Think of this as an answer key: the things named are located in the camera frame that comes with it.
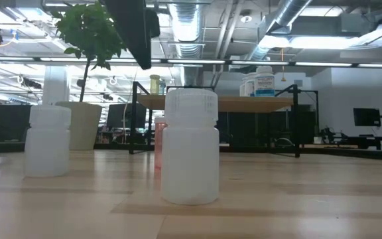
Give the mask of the cream round plant pot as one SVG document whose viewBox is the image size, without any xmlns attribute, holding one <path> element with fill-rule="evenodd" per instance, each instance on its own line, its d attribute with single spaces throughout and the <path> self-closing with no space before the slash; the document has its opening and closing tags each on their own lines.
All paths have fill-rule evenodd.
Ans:
<svg viewBox="0 0 382 239">
<path fill-rule="evenodd" d="M 70 150 L 93 150 L 102 107 L 85 102 L 57 102 L 56 105 L 71 109 Z"/>
</svg>

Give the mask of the wooden shelf with black frame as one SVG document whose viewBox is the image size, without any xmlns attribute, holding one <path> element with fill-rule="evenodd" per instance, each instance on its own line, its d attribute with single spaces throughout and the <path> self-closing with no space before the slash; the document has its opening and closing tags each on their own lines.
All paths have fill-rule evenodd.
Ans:
<svg viewBox="0 0 382 239">
<path fill-rule="evenodd" d="M 300 118 L 298 115 L 298 95 L 303 90 L 298 89 L 296 84 L 291 84 L 284 90 L 278 90 L 274 97 L 239 97 L 239 96 L 220 96 L 218 98 L 218 110 L 221 112 L 233 113 L 271 113 L 285 107 L 291 107 L 292 122 L 297 125 Z M 147 144 L 135 144 L 136 132 L 136 107 L 140 103 L 149 109 L 151 114 L 154 110 L 164 110 L 164 96 L 150 94 L 139 82 L 132 84 L 132 102 L 131 102 L 131 134 L 129 136 L 129 154 L 134 154 L 135 150 L 152 151 L 154 147 L 151 145 L 151 138 L 147 138 Z M 301 144 L 288 148 L 272 148 L 270 145 L 266 147 L 232 147 L 221 146 L 222 153 L 292 153 L 297 158 L 302 153 Z"/>
</svg>

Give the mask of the black monitor on arm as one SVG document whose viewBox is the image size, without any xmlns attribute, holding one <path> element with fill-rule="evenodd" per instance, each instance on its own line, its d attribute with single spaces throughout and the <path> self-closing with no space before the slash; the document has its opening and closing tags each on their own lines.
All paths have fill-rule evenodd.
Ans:
<svg viewBox="0 0 382 239">
<path fill-rule="evenodd" d="M 375 108 L 354 108 L 353 109 L 354 125 L 356 127 L 381 127 L 382 114 L 379 109 Z M 360 135 L 359 138 L 370 142 L 370 147 L 381 150 L 382 136 Z"/>
</svg>

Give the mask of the smooth silver ventilation duct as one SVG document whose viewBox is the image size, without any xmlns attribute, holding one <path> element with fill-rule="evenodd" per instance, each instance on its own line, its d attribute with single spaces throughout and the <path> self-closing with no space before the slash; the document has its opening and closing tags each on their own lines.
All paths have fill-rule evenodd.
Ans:
<svg viewBox="0 0 382 239">
<path fill-rule="evenodd" d="M 258 40 L 255 48 L 248 54 L 247 60 L 263 60 L 272 49 L 267 43 L 263 43 L 269 33 L 282 30 L 289 34 L 293 22 L 300 16 L 312 0 L 280 0 L 276 11 L 265 15 L 258 28 Z"/>
</svg>

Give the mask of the translucent white plastic bottle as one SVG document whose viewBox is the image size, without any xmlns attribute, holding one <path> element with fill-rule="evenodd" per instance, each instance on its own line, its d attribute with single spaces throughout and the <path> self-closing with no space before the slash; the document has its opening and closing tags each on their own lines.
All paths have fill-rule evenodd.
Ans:
<svg viewBox="0 0 382 239">
<path fill-rule="evenodd" d="M 214 202 L 220 189 L 218 95 L 201 88 L 171 90 L 164 116 L 161 197 L 181 205 Z"/>
<path fill-rule="evenodd" d="M 27 177 L 57 177 L 69 171 L 71 109 L 31 107 L 25 142 Z"/>
</svg>

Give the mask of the yellow translucent pill vial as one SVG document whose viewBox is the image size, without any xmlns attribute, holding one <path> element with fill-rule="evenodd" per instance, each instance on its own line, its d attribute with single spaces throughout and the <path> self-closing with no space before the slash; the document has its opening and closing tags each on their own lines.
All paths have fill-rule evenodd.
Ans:
<svg viewBox="0 0 382 239">
<path fill-rule="evenodd" d="M 152 95 L 158 95 L 159 86 L 160 86 L 160 76 L 157 74 L 151 74 L 150 80 L 151 80 L 150 93 Z"/>
</svg>

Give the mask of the dark background desk monitor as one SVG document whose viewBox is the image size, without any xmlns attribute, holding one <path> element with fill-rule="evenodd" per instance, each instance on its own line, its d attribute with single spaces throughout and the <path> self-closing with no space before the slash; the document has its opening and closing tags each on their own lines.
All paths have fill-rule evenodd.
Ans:
<svg viewBox="0 0 382 239">
<path fill-rule="evenodd" d="M 141 104 L 136 105 L 135 127 L 144 128 L 146 124 L 147 109 Z M 112 104 L 109 106 L 107 126 L 130 128 L 132 122 L 131 104 Z"/>
</svg>

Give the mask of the ribbed silver ventilation duct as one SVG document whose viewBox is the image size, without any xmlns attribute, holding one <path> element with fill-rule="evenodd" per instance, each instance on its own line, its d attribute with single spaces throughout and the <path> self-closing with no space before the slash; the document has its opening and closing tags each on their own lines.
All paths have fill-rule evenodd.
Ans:
<svg viewBox="0 0 382 239">
<path fill-rule="evenodd" d="M 202 46 L 198 45 L 202 34 L 202 7 L 191 3 L 169 4 L 174 39 L 179 58 L 200 58 Z"/>
</svg>

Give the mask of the green leafy plant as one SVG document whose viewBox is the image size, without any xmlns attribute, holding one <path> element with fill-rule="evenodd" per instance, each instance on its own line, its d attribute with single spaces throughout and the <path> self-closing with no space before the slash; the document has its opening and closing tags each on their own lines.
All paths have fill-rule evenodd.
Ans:
<svg viewBox="0 0 382 239">
<path fill-rule="evenodd" d="M 110 70 L 109 61 L 121 56 L 127 47 L 115 29 L 115 22 L 106 7 L 96 1 L 94 4 L 66 4 L 65 12 L 52 11 L 58 21 L 55 24 L 59 39 L 71 46 L 65 54 L 84 58 L 86 67 L 79 101 L 84 99 L 88 72 L 97 67 Z"/>
</svg>

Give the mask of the white building column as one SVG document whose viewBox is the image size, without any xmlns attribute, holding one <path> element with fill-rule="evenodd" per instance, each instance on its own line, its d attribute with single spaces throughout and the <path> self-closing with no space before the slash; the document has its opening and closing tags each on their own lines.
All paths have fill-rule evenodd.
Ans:
<svg viewBox="0 0 382 239">
<path fill-rule="evenodd" d="M 70 75 L 67 66 L 47 66 L 42 88 L 42 104 L 55 105 L 70 99 Z"/>
</svg>

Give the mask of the red translucent pill vial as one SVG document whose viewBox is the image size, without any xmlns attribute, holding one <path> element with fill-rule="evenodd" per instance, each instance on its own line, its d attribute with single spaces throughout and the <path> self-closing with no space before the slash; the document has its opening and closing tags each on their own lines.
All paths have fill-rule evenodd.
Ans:
<svg viewBox="0 0 382 239">
<path fill-rule="evenodd" d="M 155 169 L 162 167 L 162 131 L 165 127 L 164 117 L 155 118 Z"/>
</svg>

